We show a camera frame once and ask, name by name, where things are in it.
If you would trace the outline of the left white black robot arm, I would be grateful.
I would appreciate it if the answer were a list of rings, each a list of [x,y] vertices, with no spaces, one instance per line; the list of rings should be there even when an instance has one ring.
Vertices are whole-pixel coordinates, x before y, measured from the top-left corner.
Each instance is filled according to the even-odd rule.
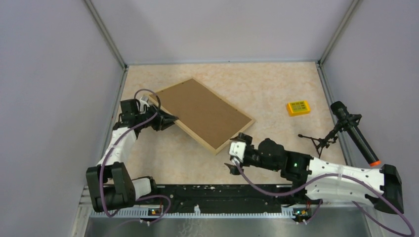
[[[156,202],[159,194],[155,180],[151,176],[131,179],[126,162],[141,130],[150,127],[163,131],[178,120],[151,104],[146,96],[122,100],[120,107],[121,113],[112,128],[104,156],[86,171],[89,195],[96,212],[132,207],[139,198],[146,204]]]

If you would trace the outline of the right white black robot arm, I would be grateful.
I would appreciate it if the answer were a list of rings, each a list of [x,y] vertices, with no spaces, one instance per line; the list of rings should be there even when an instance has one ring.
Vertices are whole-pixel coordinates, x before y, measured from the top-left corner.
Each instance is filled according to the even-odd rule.
[[[240,175],[250,166],[278,172],[292,183],[288,194],[295,203],[344,200],[388,214],[404,213],[402,181],[393,165],[371,169],[340,165],[287,151],[269,138],[255,147],[252,137],[244,133],[231,139],[229,155],[227,167],[232,175]]]

